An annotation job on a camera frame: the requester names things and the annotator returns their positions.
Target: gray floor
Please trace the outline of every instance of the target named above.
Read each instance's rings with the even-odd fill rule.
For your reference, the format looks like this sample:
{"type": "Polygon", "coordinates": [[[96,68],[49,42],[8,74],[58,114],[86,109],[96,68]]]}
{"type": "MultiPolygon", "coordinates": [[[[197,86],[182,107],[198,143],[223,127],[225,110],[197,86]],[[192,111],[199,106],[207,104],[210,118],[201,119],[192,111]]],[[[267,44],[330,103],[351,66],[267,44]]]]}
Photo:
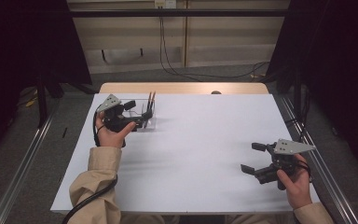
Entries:
{"type": "MultiPolygon", "coordinates": [[[[177,69],[180,74],[208,74],[226,77],[193,76],[202,81],[251,81],[250,76],[231,78],[227,76],[245,75],[251,72],[252,65],[210,66],[177,69]]],[[[263,65],[256,74],[263,74],[267,69],[263,65]]],[[[163,70],[130,71],[114,74],[92,75],[93,85],[98,90],[107,81],[195,81],[187,77],[170,75],[163,70]]],[[[5,217],[6,223],[59,223],[63,216],[51,213],[49,208],[54,200],[55,193],[60,185],[66,166],[71,159],[76,140],[83,126],[84,118],[92,101],[92,96],[62,84],[65,95],[60,100],[50,99],[51,109],[57,105],[57,112],[48,129],[45,140],[37,153],[31,169],[26,173],[23,185],[17,195],[11,210],[5,217]]],[[[276,94],[275,84],[268,84],[268,90],[274,93],[277,104],[282,110],[285,119],[287,115],[282,109],[280,95],[276,94]]],[[[21,98],[27,101],[30,95],[21,98]]],[[[20,106],[17,117],[7,130],[0,143],[0,199],[5,193],[12,177],[16,174],[28,146],[33,141],[38,124],[37,102],[31,107],[20,106]]],[[[355,215],[358,218],[358,161],[352,156],[348,144],[344,139],[334,135],[331,131],[333,124],[325,117],[323,111],[315,102],[311,102],[307,130],[319,148],[324,161],[333,177],[348,199],[355,215]]],[[[292,136],[297,133],[289,129],[292,136]]],[[[315,188],[329,212],[337,223],[344,223],[341,214],[336,209],[334,199],[323,187],[319,174],[315,173],[315,188]]],[[[222,223],[220,216],[183,217],[181,223],[222,223]]]]}

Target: hand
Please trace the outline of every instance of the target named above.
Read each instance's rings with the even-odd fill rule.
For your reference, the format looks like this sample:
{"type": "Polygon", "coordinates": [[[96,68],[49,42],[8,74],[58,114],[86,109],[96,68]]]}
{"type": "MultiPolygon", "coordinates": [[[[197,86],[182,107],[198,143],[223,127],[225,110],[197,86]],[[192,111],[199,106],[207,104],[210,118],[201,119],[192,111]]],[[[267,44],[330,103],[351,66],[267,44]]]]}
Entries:
{"type": "Polygon", "coordinates": [[[97,115],[95,120],[95,126],[98,131],[98,139],[100,140],[101,147],[121,147],[123,146],[124,138],[129,134],[135,127],[135,122],[129,123],[119,133],[114,133],[103,126],[104,112],[97,115]]]}
{"type": "MultiPolygon", "coordinates": [[[[295,157],[299,161],[306,162],[299,154],[296,154],[295,157]]],[[[312,203],[310,177],[305,169],[297,169],[296,173],[290,177],[283,170],[279,170],[277,175],[286,187],[287,201],[293,209],[312,203]]]]}

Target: table surface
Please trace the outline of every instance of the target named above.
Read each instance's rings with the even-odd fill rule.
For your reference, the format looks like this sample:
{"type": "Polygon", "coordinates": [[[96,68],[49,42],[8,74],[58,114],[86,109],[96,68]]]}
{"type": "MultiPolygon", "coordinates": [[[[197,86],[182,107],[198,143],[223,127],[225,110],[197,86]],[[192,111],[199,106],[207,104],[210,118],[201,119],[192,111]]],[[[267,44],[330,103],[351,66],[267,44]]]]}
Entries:
{"type": "MultiPolygon", "coordinates": [[[[277,189],[276,182],[260,186],[240,168],[241,163],[256,169],[271,163],[268,153],[251,149],[252,141],[272,143],[280,137],[290,138],[272,95],[266,94],[267,88],[259,83],[191,83],[188,86],[192,92],[208,95],[188,95],[182,92],[186,92],[190,83],[174,84],[140,84],[138,87],[142,88],[136,90],[142,89],[143,94],[117,93],[118,88],[125,91],[123,83],[105,84],[102,88],[122,100],[144,99],[150,91],[161,93],[156,96],[158,127],[127,137],[130,144],[123,150],[120,184],[116,188],[120,208],[125,212],[160,214],[290,211],[285,192],[277,189]],[[181,94],[162,93],[174,93],[174,86],[181,94]],[[226,94],[212,96],[211,90],[226,94]],[[214,112],[202,112],[203,109],[214,112]],[[200,125],[188,129],[189,123],[200,125]],[[191,139],[191,144],[183,139],[191,139]]],[[[127,87],[128,92],[133,92],[132,85],[127,87]]],[[[106,96],[95,95],[86,124],[98,102],[106,96]]],[[[66,199],[67,189],[87,169],[88,155],[83,149],[93,144],[88,138],[89,131],[89,125],[85,125],[52,211],[64,213],[71,208],[69,198],[66,199]]],[[[311,195],[313,201],[319,201],[313,186],[311,195]]]]}

